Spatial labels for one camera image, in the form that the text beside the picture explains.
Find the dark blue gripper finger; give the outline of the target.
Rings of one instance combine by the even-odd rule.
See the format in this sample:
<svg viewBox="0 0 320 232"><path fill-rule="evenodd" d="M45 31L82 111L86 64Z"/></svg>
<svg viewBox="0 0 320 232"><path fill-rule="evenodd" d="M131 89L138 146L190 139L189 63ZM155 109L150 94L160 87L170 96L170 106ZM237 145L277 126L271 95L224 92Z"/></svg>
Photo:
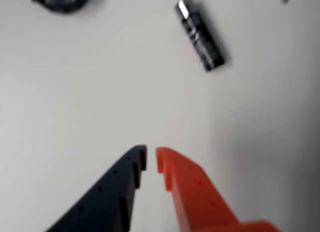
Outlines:
<svg viewBox="0 0 320 232"><path fill-rule="evenodd" d="M126 152L49 231L129 231L147 147Z"/></svg>

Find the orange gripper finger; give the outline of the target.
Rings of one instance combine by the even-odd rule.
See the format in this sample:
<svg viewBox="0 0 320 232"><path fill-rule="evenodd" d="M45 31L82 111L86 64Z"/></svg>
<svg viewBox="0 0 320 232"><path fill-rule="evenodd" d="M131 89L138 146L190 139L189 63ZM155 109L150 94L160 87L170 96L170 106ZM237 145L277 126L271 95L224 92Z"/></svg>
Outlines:
<svg viewBox="0 0 320 232"><path fill-rule="evenodd" d="M197 163L168 148L156 149L158 172L171 192L180 231L277 231L263 220L241 222Z"/></svg>

